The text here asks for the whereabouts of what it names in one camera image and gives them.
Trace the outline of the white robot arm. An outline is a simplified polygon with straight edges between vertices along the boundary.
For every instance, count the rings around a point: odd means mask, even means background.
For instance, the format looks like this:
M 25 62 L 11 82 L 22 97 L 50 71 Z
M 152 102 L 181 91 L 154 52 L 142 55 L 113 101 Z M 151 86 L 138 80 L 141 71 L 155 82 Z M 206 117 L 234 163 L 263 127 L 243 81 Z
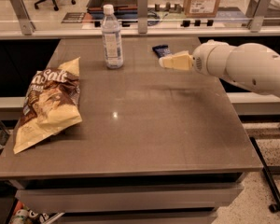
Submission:
M 159 58 L 162 68 L 213 76 L 259 94 L 280 98 L 280 55 L 257 43 L 232 46 L 209 40 L 192 54 L 186 50 Z

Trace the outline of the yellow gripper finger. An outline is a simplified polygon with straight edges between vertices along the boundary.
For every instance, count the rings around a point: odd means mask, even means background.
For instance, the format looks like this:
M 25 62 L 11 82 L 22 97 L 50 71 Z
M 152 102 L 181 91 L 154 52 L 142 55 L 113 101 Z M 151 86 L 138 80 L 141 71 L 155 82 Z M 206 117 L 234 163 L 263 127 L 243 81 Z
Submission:
M 186 51 L 180 51 L 159 58 L 162 68 L 189 71 L 192 68 L 192 56 Z

